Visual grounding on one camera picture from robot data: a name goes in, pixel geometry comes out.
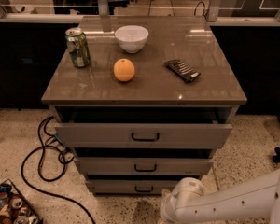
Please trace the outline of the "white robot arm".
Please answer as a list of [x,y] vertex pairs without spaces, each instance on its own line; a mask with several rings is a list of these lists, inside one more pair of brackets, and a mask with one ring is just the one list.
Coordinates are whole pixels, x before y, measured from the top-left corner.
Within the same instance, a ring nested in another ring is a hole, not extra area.
[[200,180],[184,178],[164,197],[160,216],[168,224],[247,217],[280,224],[280,169],[211,194]]

